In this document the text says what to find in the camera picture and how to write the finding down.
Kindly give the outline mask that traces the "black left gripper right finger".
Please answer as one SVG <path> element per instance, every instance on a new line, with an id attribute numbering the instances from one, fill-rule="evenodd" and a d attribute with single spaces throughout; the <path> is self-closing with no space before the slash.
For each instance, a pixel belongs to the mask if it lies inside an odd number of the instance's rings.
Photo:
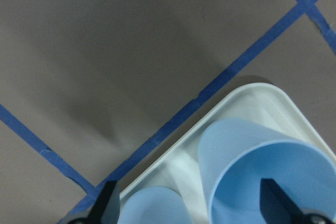
<path id="1" fill-rule="evenodd" d="M 265 223 L 333 223 L 317 212 L 303 212 L 271 178 L 260 181 L 259 209 Z"/>

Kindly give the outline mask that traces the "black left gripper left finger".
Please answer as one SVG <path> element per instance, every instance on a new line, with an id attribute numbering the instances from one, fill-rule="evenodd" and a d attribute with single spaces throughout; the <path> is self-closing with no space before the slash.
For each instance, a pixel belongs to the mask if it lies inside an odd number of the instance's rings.
<path id="1" fill-rule="evenodd" d="M 116 180 L 106 182 L 95 204 L 85 217 L 73 217 L 68 223 L 118 223 L 120 188 Z"/>

